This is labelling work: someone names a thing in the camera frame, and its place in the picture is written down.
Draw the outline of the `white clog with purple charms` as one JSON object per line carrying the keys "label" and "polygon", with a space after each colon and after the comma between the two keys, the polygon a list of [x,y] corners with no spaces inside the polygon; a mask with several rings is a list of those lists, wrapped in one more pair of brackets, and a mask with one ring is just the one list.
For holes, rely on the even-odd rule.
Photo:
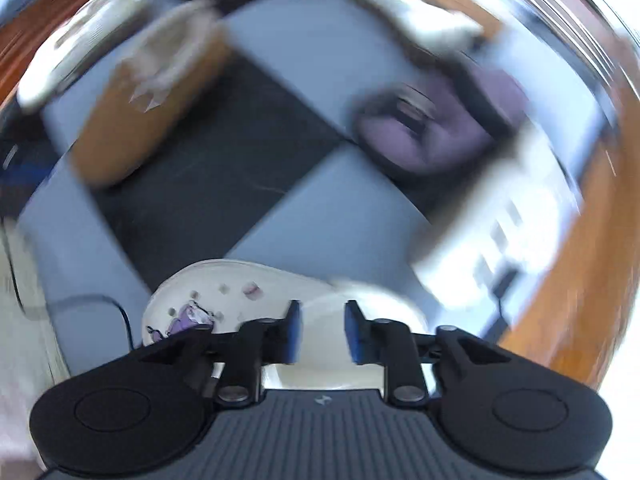
{"label": "white clog with purple charms", "polygon": [[255,318],[282,318],[291,301],[302,307],[297,361],[264,368],[267,389],[383,389],[383,370],[352,362],[344,331],[344,305],[358,302],[368,320],[389,318],[413,333],[428,332],[425,314],[410,300],[373,284],[316,278],[239,260],[193,263],[164,281],[142,315],[148,346],[192,326],[235,332]]}

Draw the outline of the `brown fur-lined slipper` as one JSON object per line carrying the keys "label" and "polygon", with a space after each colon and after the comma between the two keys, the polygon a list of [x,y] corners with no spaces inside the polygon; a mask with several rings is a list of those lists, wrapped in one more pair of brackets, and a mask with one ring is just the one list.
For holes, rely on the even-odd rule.
{"label": "brown fur-lined slipper", "polygon": [[231,55],[227,27],[212,0],[180,4],[145,27],[122,52],[70,148],[80,180],[107,188],[136,171]]}

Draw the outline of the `white knit sneaker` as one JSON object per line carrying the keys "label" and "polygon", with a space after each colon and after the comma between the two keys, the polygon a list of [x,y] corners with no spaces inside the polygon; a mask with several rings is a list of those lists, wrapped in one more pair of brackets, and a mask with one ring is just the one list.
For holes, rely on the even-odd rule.
{"label": "white knit sneaker", "polygon": [[463,51],[484,28],[461,11],[446,10],[426,0],[362,0],[378,10],[410,44],[433,56]]}

